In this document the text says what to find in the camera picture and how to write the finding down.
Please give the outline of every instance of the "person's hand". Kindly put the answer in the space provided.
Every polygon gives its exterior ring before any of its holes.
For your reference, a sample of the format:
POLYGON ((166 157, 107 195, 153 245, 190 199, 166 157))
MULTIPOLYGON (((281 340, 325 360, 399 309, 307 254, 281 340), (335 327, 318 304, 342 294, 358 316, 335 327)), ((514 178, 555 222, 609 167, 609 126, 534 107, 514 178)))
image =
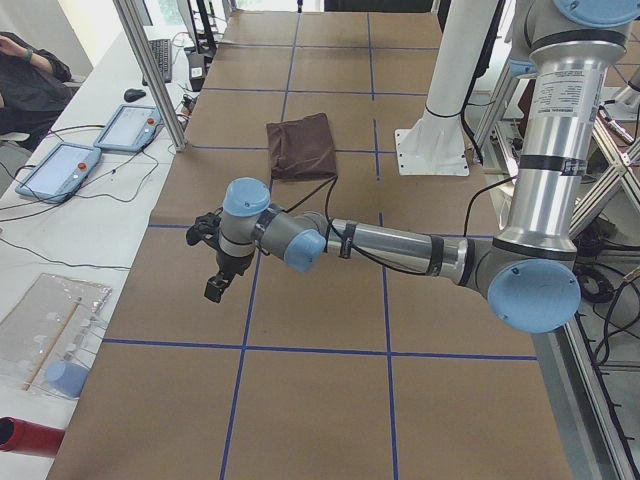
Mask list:
POLYGON ((27 49, 21 47, 10 38, 0 35, 0 53, 10 57, 24 57, 27 54, 27 49))

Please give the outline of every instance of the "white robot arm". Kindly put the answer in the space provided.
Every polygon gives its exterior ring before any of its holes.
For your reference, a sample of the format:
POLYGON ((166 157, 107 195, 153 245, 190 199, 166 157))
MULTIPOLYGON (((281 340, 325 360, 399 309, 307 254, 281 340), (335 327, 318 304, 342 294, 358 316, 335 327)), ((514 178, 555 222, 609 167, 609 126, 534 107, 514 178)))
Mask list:
POLYGON ((479 292, 498 318, 523 331, 563 325, 580 303, 568 231, 599 93, 638 15, 631 0, 518 2, 512 59, 533 62, 538 77, 509 219, 492 240, 444 239, 319 213, 293 217, 271 203, 264 184, 242 178, 229 185, 222 210, 199 217, 187 233, 190 245, 204 240, 217 251, 220 272, 205 295, 220 301, 256 248, 300 271, 326 251, 445 276, 479 292))

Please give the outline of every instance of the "black mouse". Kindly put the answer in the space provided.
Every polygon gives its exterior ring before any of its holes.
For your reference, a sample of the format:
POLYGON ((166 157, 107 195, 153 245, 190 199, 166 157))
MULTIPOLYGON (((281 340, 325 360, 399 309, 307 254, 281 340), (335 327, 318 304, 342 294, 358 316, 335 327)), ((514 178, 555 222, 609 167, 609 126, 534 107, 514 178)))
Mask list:
POLYGON ((139 98, 144 97, 147 94, 144 90, 140 90, 139 88, 130 88, 126 92, 124 92, 124 101, 125 102, 135 102, 139 98))

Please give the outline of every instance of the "tablet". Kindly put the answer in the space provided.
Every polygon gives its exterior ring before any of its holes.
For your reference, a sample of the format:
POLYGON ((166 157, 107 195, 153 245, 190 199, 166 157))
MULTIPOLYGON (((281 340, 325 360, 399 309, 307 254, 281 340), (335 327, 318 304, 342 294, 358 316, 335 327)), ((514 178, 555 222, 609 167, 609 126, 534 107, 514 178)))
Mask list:
POLYGON ((78 191, 101 155, 99 148, 61 142, 20 182, 16 193, 62 203, 78 191))
POLYGON ((160 120, 156 107, 120 105, 93 146, 101 150, 137 153, 151 143, 160 120))

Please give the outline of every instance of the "white table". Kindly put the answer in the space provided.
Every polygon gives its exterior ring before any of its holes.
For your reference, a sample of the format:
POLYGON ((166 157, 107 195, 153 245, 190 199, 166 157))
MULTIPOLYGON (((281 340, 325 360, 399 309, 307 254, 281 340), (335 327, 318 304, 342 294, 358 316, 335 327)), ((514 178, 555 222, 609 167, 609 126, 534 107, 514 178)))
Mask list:
MULTIPOLYGON (((149 38, 173 38, 179 29, 151 27, 149 38)), ((178 36, 180 44, 186 36, 178 36)), ((188 86, 188 62, 182 49, 174 46, 174 81, 167 85, 174 105, 178 106, 188 86)), ((116 108, 125 103, 123 93, 128 88, 143 88, 148 95, 134 105, 153 105, 147 87, 141 85, 142 74, 131 52, 128 40, 121 34, 105 54, 101 62, 86 79, 53 129, 77 125, 105 124, 116 108)), ((68 142, 92 145, 99 130, 70 130, 60 136, 68 142)), ((59 142, 55 136, 45 139, 33 153, 29 164, 37 164, 59 142)), ((68 263, 122 265, 130 267, 144 235, 149 213, 153 209, 169 172, 175 150, 165 130, 160 131, 146 152, 158 165, 144 181, 138 196, 130 203, 120 203, 111 198, 73 198, 49 212, 35 217, 4 220, 29 215, 50 205, 34 204, 10 210, 0 210, 0 227, 3 239, 28 247, 46 257, 68 263)), ((105 172, 116 169, 130 155, 103 154, 102 161, 91 173, 89 181, 105 172)), ((81 195, 91 196, 109 193, 115 197, 131 198, 142 178, 156 165, 145 155, 138 155, 126 166, 80 190, 81 195)), ((29 200, 14 192, 15 182, 0 198, 0 208, 28 203, 29 200)), ((70 268, 54 265, 29 252, 17 250, 0 243, 0 319, 20 301, 27 289, 41 273, 51 273, 70 278, 97 282, 113 288, 113 293, 101 312, 103 319, 111 317, 122 292, 127 270, 70 268)), ((75 402, 59 400, 41 394, 32 394, 8 388, 0 381, 0 416, 14 416, 25 420, 64 428, 68 424, 75 402)), ((45 478, 52 460, 39 457, 0 453, 0 480, 45 478)))

